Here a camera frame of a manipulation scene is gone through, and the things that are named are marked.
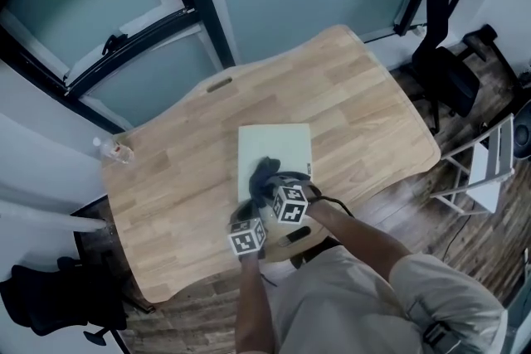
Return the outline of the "pale green board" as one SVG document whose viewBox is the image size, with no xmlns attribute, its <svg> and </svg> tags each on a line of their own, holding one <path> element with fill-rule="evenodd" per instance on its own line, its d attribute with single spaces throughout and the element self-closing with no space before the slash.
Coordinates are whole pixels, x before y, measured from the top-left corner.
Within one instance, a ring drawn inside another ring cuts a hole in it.
<svg viewBox="0 0 531 354">
<path fill-rule="evenodd" d="M 311 132 L 308 124 L 260 124 L 238 129 L 237 200 L 246 201 L 251 174 L 262 158 L 280 161 L 280 172 L 313 175 Z"/>
</svg>

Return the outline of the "person's black trousers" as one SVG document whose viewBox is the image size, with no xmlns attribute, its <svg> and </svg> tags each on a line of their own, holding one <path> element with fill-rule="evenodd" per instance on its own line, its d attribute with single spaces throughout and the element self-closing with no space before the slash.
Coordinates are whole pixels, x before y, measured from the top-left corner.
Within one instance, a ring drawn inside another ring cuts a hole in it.
<svg viewBox="0 0 531 354">
<path fill-rule="evenodd" d="M 339 241 L 337 241 L 335 238 L 327 236 L 319 244 L 291 257 L 290 262 L 296 269 L 299 269 L 303 264 L 309 263 L 312 259 L 314 259 L 318 255 L 336 246 L 342 246 L 342 244 Z"/>
</svg>

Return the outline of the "person's light grey shirt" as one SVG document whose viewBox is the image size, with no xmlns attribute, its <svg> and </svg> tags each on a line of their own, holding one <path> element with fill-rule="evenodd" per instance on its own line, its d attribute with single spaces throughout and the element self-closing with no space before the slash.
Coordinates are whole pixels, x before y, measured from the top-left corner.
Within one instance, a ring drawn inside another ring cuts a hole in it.
<svg viewBox="0 0 531 354">
<path fill-rule="evenodd" d="M 278 354 L 501 352 L 505 308 L 482 284 L 431 255 L 399 260 L 389 289 L 344 288 L 308 264 L 270 296 Z"/>
</svg>

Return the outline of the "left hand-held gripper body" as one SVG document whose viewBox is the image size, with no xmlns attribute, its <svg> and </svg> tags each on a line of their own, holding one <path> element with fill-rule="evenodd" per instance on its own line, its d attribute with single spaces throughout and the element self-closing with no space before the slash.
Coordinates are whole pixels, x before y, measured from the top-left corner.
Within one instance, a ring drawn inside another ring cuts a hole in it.
<svg viewBox="0 0 531 354">
<path fill-rule="evenodd" d="M 266 229 L 261 218 L 231 223 L 228 240 L 236 256 L 260 251 L 266 241 Z"/>
</svg>

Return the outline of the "white wall pipe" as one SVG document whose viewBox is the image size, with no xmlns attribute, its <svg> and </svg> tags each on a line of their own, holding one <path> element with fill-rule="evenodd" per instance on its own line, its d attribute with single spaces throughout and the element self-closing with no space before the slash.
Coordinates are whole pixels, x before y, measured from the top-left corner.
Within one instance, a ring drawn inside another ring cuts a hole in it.
<svg viewBox="0 0 531 354">
<path fill-rule="evenodd" d="M 29 225 L 91 233 L 107 226 L 106 221 L 42 211 L 20 204 L 0 200 L 0 218 L 24 221 Z"/>
</svg>

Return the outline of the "dark blue cloth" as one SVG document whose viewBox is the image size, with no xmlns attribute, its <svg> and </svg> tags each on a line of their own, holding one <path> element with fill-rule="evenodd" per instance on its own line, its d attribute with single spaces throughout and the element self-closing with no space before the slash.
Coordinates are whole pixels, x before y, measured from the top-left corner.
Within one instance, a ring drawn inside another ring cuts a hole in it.
<svg viewBox="0 0 531 354">
<path fill-rule="evenodd" d="M 273 207 L 276 192 L 284 183 L 278 174 L 279 170 L 280 160 L 265 157 L 259 161 L 252 173 L 248 190 L 258 208 Z"/>
</svg>

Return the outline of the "clear plastic water bottle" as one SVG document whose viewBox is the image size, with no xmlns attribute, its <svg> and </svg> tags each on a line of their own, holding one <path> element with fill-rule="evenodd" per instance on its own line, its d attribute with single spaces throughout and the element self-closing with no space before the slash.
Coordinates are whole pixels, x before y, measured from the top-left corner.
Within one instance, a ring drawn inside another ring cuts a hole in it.
<svg viewBox="0 0 531 354">
<path fill-rule="evenodd" d="M 112 138 L 101 139 L 94 137 L 93 145 L 99 149 L 103 157 L 107 157 L 116 162 L 128 164 L 134 159 L 134 152 L 131 148 L 114 141 Z"/>
</svg>

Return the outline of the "person's left forearm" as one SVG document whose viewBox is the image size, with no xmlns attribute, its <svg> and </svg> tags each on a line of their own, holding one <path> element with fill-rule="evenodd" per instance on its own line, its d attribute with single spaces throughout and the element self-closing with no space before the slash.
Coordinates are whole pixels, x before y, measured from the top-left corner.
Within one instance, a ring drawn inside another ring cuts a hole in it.
<svg viewBox="0 0 531 354">
<path fill-rule="evenodd" d="M 236 354 L 275 352 L 270 305 L 257 253 L 241 257 L 240 293 L 235 326 Z"/>
</svg>

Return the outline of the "white folding chair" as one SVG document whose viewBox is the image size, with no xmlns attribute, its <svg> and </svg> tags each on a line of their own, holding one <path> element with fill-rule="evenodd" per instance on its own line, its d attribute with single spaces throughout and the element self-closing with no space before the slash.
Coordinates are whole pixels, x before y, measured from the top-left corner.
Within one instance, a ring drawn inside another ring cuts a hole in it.
<svg viewBox="0 0 531 354">
<path fill-rule="evenodd" d="M 494 214 L 502 184 L 514 175 L 514 116 L 441 157 L 457 174 L 450 189 L 433 192 L 461 216 Z"/>
</svg>

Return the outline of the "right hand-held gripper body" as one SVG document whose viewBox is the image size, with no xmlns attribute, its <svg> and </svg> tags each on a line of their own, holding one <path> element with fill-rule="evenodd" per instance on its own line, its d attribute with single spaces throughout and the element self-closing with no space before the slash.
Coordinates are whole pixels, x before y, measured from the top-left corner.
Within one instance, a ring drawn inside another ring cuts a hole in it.
<svg viewBox="0 0 531 354">
<path fill-rule="evenodd" d="M 294 177 L 273 177 L 272 210 L 278 223 L 299 225 L 311 201 L 321 191 L 309 180 Z"/>
</svg>

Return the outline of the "black mesh office chair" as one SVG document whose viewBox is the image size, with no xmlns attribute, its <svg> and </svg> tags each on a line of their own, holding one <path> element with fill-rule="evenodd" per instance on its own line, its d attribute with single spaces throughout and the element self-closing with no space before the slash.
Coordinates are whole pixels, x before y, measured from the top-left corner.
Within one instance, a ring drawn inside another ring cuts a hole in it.
<svg viewBox="0 0 531 354">
<path fill-rule="evenodd" d="M 60 257 L 54 272 L 13 266 L 11 277 L 0 282 L 0 298 L 9 317 L 39 337 L 66 327 L 99 326 L 98 332 L 83 334 L 88 342 L 104 347 L 105 334 L 127 328 L 125 304 L 146 314 L 155 311 L 123 292 L 124 281 L 111 273 L 111 257 L 105 251 L 99 264 Z"/>
<path fill-rule="evenodd" d="M 410 101 L 426 100 L 431 104 L 433 135 L 440 131 L 439 104 L 450 109 L 450 115 L 467 116 L 480 89 L 480 80 L 465 64 L 465 59 L 475 54 L 485 61 L 486 56 L 474 43 L 479 39 L 488 46 L 495 40 L 494 28 L 485 25 L 462 39 L 466 48 L 454 55 L 441 46 L 449 30 L 450 0 L 426 0 L 426 35 L 412 54 L 412 61 L 403 69 L 422 87 L 422 92 L 411 95 Z"/>
</svg>

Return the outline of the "person's right forearm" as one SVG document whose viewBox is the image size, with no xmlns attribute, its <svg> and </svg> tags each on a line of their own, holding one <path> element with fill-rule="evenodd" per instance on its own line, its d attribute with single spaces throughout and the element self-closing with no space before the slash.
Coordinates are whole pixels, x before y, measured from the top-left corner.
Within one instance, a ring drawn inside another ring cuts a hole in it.
<svg viewBox="0 0 531 354">
<path fill-rule="evenodd" d="M 411 254 L 402 243 L 323 201 L 312 205 L 308 215 L 325 227 L 340 245 L 317 255 L 306 269 L 344 288 L 392 287 L 390 275 L 394 266 Z"/>
</svg>

